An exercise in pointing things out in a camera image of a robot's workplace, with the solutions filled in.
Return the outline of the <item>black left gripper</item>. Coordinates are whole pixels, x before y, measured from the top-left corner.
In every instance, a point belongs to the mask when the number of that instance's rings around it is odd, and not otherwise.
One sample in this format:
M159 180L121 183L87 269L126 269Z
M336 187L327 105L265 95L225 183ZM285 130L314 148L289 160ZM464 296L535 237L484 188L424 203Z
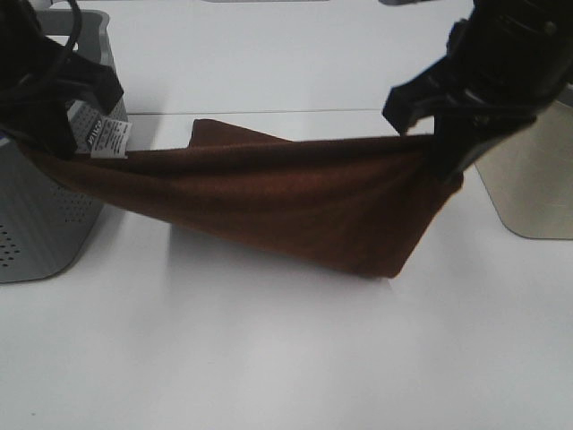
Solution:
M46 36L3 41L1 66L1 131L55 157L72 157L78 148L71 103L108 115L124 95L110 50L96 37L71 45Z

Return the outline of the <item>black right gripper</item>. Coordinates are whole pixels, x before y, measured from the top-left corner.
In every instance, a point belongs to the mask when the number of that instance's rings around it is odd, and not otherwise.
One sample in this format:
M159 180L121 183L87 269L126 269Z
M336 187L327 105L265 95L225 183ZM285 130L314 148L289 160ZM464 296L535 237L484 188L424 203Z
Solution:
M443 181L462 174L487 151L527 129L550 98L486 101L457 86L448 73L431 67L391 88L382 116L400 134L436 116L433 171Z

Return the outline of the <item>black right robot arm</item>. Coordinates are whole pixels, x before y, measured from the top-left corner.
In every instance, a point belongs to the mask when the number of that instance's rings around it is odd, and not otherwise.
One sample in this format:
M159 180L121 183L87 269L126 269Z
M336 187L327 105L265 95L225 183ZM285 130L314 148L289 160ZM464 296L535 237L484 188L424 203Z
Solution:
M449 179L533 125L571 83L570 1L476 1L445 55L393 87L382 114L401 135L433 118L428 162Z

